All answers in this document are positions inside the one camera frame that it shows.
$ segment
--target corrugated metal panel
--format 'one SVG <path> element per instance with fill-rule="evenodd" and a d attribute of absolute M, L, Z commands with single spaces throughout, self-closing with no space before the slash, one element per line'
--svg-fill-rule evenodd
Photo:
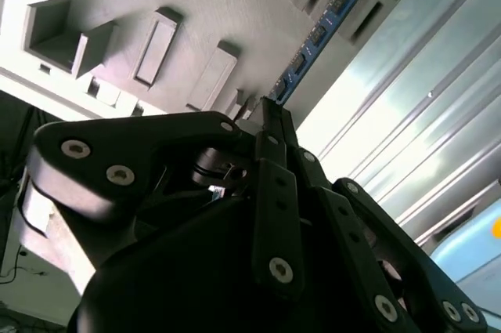
<path fill-rule="evenodd" d="M 501 174 L 500 0 L 401 0 L 299 129 L 418 238 Z"/>

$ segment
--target orange object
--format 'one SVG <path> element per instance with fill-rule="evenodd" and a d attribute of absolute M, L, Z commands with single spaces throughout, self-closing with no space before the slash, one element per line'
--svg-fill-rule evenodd
<path fill-rule="evenodd" d="M 494 227 L 492 228 L 492 234 L 494 237 L 501 239 L 501 218 L 498 218 L 494 223 Z"/>

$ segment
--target silver bolt head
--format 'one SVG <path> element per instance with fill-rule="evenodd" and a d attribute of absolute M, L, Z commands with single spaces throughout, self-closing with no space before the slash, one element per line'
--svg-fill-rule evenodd
<path fill-rule="evenodd" d="M 129 167 L 123 165 L 109 167 L 106 170 L 106 177 L 118 186 L 130 186 L 135 180 L 134 172 Z"/>
<path fill-rule="evenodd" d="M 374 304 L 376 304 L 377 310 L 386 320 L 394 323 L 398 319 L 397 309 L 386 296 L 376 295 L 376 298 L 374 298 Z"/>
<path fill-rule="evenodd" d="M 221 122 L 221 127 L 228 132 L 233 131 L 233 126 L 231 124 L 227 123 L 226 121 Z"/>
<path fill-rule="evenodd" d="M 294 272 L 289 263 L 280 257 L 274 257 L 270 260 L 269 271 L 281 284 L 289 284 L 294 279 Z"/>
<path fill-rule="evenodd" d="M 82 141 L 69 139 L 61 145 L 61 151 L 64 155 L 73 159 L 86 158 L 91 154 L 91 148 Z"/>
<path fill-rule="evenodd" d="M 442 306 L 444 307 L 446 313 L 449 315 L 451 319 L 453 319 L 455 322 L 459 323 L 461 321 L 461 315 L 456 309 L 455 306 L 453 306 L 450 302 L 447 302 L 446 300 L 442 303 Z"/>
<path fill-rule="evenodd" d="M 346 186 L 354 194 L 357 194 L 359 192 L 359 188 L 355 184 L 353 184 L 353 183 L 348 183 Z"/>
<path fill-rule="evenodd" d="M 468 316 L 470 320 L 472 320 L 474 323 L 480 322 L 480 317 L 478 316 L 478 313 L 470 305 L 462 303 L 461 306 L 463 307 L 464 313 Z"/>
<path fill-rule="evenodd" d="M 309 151 L 304 152 L 304 156 L 307 161 L 314 162 L 315 161 L 315 156 L 311 154 Z"/>
<path fill-rule="evenodd" d="M 268 136 L 268 140 L 270 143 L 274 143 L 275 145 L 278 145 L 279 144 L 279 140 L 277 140 L 275 137 L 273 136 Z"/>

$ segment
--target black cable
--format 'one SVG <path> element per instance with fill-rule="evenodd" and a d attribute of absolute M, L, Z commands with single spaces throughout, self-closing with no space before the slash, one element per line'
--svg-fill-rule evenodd
<path fill-rule="evenodd" d="M 21 331 L 23 328 L 23 325 L 20 323 L 20 321 L 10 315 L 5 315 L 4 313 L 2 313 L 0 314 L 0 319 L 10 320 L 12 323 L 16 325 L 16 329 L 18 329 L 19 331 Z"/>
<path fill-rule="evenodd" d="M 32 276 L 46 276 L 48 275 L 47 272 L 34 272 L 33 270 L 30 270 L 28 268 L 25 268 L 24 266 L 18 266 L 17 268 L 10 268 L 9 271 L 5 276 L 0 276 L 0 278 L 7 278 L 15 269 L 19 270 L 24 270 L 26 273 L 31 274 Z"/>
<path fill-rule="evenodd" d="M 27 130 L 28 130 L 28 127 L 30 125 L 31 119 L 33 118 L 33 114 L 34 114 L 34 107 L 29 106 L 27 111 L 26 111 L 26 114 L 24 115 L 23 124 L 21 125 L 21 128 L 19 130 L 19 134 L 17 136 L 16 145 L 14 146 L 14 150 L 13 150 L 13 155 L 10 158 L 10 164 L 11 164 L 11 169 L 9 172 L 10 179 L 11 179 L 10 175 L 13 172 L 12 165 L 16 164 L 18 161 L 21 147 L 23 146 L 24 140 L 26 139 Z"/>
<path fill-rule="evenodd" d="M 17 249 L 17 255 L 16 255 L 16 262 L 14 263 L 14 278 L 10 281 L 7 281 L 7 282 L 0 282 L 0 284 L 11 284 L 12 282 L 14 282 L 16 280 L 16 277 L 17 277 L 17 263 L 19 261 L 19 254 L 21 253 L 21 248 L 23 246 L 19 246 L 19 248 Z"/>

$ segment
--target blue circuit board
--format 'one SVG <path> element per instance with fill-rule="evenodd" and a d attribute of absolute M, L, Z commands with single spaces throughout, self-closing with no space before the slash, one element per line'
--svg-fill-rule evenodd
<path fill-rule="evenodd" d="M 349 14 L 357 0 L 330 0 L 319 22 L 299 48 L 287 69 L 275 83 L 268 98 L 280 105 L 289 99 L 306 72 Z"/>

